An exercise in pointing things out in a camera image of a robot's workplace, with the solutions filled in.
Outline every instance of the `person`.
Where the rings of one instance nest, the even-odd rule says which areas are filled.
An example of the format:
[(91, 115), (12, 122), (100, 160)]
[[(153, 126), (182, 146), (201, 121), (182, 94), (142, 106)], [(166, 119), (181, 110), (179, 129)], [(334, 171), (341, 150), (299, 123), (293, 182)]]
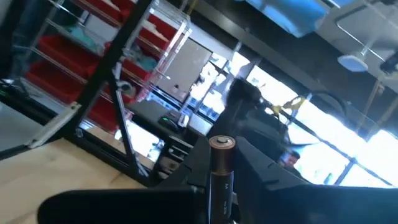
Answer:
[(300, 159), (300, 154), (296, 151), (285, 152), (279, 159), (278, 164), (297, 177), (303, 178), (300, 172), (294, 168), (294, 164)]

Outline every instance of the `wooden surface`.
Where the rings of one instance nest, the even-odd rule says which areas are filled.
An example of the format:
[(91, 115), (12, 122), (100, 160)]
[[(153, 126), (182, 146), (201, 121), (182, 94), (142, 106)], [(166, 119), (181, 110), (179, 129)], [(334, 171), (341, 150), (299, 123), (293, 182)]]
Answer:
[(0, 162), (0, 223), (36, 223), (38, 206), (67, 190), (143, 187), (60, 139)]

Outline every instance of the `red drawer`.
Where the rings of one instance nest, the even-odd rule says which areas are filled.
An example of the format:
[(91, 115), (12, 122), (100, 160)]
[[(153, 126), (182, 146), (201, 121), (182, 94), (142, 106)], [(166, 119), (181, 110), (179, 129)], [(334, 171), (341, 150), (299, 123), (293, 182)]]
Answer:
[(134, 3), (132, 0), (111, 0), (111, 2), (120, 10), (130, 10), (133, 6), (136, 5), (136, 3)]
[(87, 68), (100, 60), (99, 56), (58, 34), (43, 36), (39, 42), (39, 49), (83, 78), (88, 78)]
[(98, 123), (104, 129), (115, 131), (118, 129), (118, 122), (110, 101), (100, 97), (88, 113), (89, 119)]
[(30, 66), (26, 79), (66, 104), (75, 101), (83, 89), (79, 81), (44, 60)]
[[(88, 11), (90, 14), (100, 18), (102, 21), (113, 27), (119, 26), (122, 22), (123, 17), (120, 13), (120, 10), (113, 8), (103, 0), (73, 0), (73, 2), (82, 9)], [(100, 12), (93, 10), (91, 7), (85, 4), (86, 2), (99, 9)]]
[[(123, 16), (124, 22), (130, 15), (130, 10), (122, 10), (121, 14)], [(148, 40), (150, 43), (154, 44), (156, 47), (165, 50), (169, 46), (170, 40), (173, 38), (177, 30), (154, 15), (150, 15), (148, 21), (155, 24), (157, 31), (159, 31), (167, 40), (156, 36), (154, 33), (145, 28), (142, 28), (140, 30), (139, 35)], [(146, 44), (141, 40), (137, 40), (137, 43), (140, 46)]]
[(127, 71), (133, 73), (136, 77), (140, 78), (143, 81), (147, 81), (150, 77), (150, 72), (145, 71), (140, 66), (136, 65), (131, 60), (125, 59), (123, 62), (123, 68)]

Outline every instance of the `shelving unit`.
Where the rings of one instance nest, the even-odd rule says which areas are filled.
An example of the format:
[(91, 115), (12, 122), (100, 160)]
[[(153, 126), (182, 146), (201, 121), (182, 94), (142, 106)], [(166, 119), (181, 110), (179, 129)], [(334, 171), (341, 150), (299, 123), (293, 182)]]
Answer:
[[(99, 61), (108, 50), (110, 43), (107, 43), (93, 30), (85, 27), (83, 19), (63, 7), (62, 4), (65, 0), (48, 1), (53, 4), (53, 8), (24, 58), (24, 61), (28, 62), (32, 53), (35, 53), (43, 60), (25, 65), (21, 78), (25, 79), (25, 83), (31, 83), (62, 103), (69, 104), (78, 98), (84, 85), (94, 74)], [(134, 9), (136, 5), (131, 0), (71, 1), (90, 15), (96, 16), (116, 28), (123, 25), (130, 10)], [(63, 10), (76, 17), (78, 19), (76, 26), (63, 27), (56, 24), (52, 19), (58, 10)], [(120, 76), (120, 80), (129, 82), (135, 88), (136, 95), (123, 95), (125, 104), (146, 98), (159, 79), (164, 77), (164, 72), (191, 33), (189, 17), (164, 0), (152, 4), (150, 15), (146, 21), (140, 21), (139, 35), (134, 44), (143, 56), (153, 58), (157, 65), (150, 70), (143, 69), (137, 64), (137, 60), (133, 60), (131, 57), (137, 52), (131, 49), (129, 44), (126, 44), (123, 49), (124, 57), (121, 60), (121, 68), (115, 75)], [(55, 28), (57, 33), (44, 35), (49, 27)], [(71, 29), (81, 32), (83, 37), (76, 38), (71, 33)], [(107, 131), (113, 132), (118, 128), (118, 122), (116, 122), (108, 87), (101, 92), (101, 96), (88, 117)], [(125, 113), (127, 116), (131, 115), (128, 110), (125, 110)]]

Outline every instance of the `battery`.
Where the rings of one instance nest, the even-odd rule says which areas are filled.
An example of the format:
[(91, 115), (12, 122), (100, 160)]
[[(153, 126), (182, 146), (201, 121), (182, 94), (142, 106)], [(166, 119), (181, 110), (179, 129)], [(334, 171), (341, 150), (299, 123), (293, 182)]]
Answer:
[(219, 175), (233, 171), (233, 147), (235, 140), (229, 136), (214, 136), (211, 147), (211, 172)]
[(233, 148), (229, 136), (214, 136), (211, 146), (210, 223), (227, 224), (231, 216), (233, 196)]

